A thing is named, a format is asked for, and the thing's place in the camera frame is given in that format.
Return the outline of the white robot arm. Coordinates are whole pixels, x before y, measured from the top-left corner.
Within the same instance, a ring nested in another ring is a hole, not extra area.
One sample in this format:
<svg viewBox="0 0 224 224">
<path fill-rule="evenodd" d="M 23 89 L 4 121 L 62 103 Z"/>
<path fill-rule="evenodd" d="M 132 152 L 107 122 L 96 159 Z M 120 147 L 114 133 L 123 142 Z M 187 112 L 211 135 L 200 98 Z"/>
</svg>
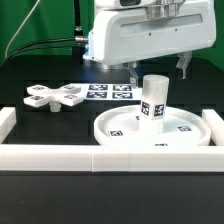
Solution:
<svg viewBox="0 0 224 224">
<path fill-rule="evenodd" d="M 214 0 L 95 0 L 95 18 L 83 58 L 102 67 L 126 65 L 136 88 L 137 61 L 177 54 L 184 79 L 194 50 L 216 40 Z"/>
</svg>

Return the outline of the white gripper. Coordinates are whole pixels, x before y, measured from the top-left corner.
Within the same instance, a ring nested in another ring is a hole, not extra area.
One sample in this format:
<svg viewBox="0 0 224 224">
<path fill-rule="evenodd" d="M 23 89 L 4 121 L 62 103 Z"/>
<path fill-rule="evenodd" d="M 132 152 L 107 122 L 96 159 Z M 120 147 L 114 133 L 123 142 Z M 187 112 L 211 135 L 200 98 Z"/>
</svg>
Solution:
<svg viewBox="0 0 224 224">
<path fill-rule="evenodd" d="M 95 0 L 88 58 L 105 65 L 178 54 L 185 79 L 193 50 L 212 45 L 212 0 Z M 128 63 L 130 84 L 139 76 Z"/>
</svg>

